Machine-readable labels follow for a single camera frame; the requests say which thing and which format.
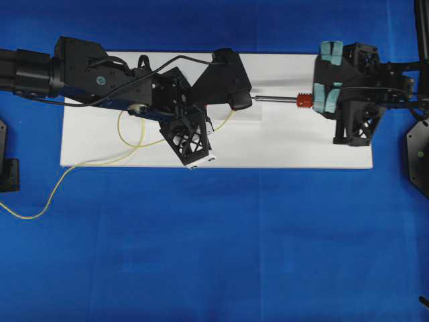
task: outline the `blue fabric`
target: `blue fabric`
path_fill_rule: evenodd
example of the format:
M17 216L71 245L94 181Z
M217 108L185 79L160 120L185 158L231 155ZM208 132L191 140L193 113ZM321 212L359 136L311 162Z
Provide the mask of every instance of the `blue fabric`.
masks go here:
M334 82L334 86L342 86L342 83ZM331 89L328 97L326 98L326 106L324 111L329 113L335 113L336 110L336 100L340 95L340 89Z
M332 44L330 42L323 42L320 44L320 57L322 60L331 61L332 60Z
M341 65L343 60L343 42L334 42L332 45L332 65Z
M9 49L52 53L64 34L116 50L316 54L338 39L418 59L406 0L16 0L0 15ZM62 114L0 93L22 187L0 199L21 213L64 171ZM40 220L0 215L0 320L427 321L429 202L404 160L413 124L386 113L372 170L73 172Z
M324 94L324 85L319 83L313 84L313 109L318 113L324 112L324 103L325 103L325 94Z

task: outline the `black mount bracket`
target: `black mount bracket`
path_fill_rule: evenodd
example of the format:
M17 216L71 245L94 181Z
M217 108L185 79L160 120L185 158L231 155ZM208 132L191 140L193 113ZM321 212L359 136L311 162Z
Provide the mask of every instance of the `black mount bracket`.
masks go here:
M418 122L407 133L410 180L429 198L429 126Z
M0 120L0 193L19 191L18 159L5 159L7 126Z

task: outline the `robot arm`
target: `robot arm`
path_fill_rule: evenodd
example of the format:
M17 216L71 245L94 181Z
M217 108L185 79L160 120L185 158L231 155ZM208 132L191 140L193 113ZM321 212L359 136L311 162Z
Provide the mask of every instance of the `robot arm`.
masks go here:
M179 68L159 73L176 59L207 64L193 87ZM0 90L34 101L58 95L82 104L128 111L160 123L161 133L184 165L213 157L207 138L207 104L228 103L233 110L251 106L251 84L237 53L217 50L212 62L177 56L152 70L140 56L137 68L109 56L100 44L61 37L55 54L0 50Z

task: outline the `white platform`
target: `white platform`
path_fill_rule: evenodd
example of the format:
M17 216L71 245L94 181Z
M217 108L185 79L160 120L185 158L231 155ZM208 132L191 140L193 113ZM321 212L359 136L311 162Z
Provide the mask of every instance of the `white platform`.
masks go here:
M130 67L137 64L142 52L110 52L124 59ZM146 52L152 68L177 55L169 52ZM209 53L187 55L211 60ZM252 95L296 96L311 93L315 55L241 54L250 78ZM206 68L186 60L178 66L192 85ZM220 124L230 109L227 105L211 105L208 115L214 126ZM72 166L86 160L122 154L130 149L117 136L119 112L94 107L64 110L61 165ZM137 143L141 120L123 115L121 127L126 139ZM162 139L159 125L146 121L145 143ZM371 147L352 148L332 144L335 122L311 109L297 109L293 104L254 102L238 111L219 131L209 136L217 156L205 167L219 168L372 168ZM111 166L182 166L165 142L142 148L125 161Z

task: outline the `metal rod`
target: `metal rod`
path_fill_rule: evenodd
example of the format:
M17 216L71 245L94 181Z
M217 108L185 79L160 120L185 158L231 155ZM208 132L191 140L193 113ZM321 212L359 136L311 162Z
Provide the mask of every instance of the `metal rod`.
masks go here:
M296 97L283 97L283 96L255 96L252 97L256 101L265 102L282 102L282 103L296 103Z

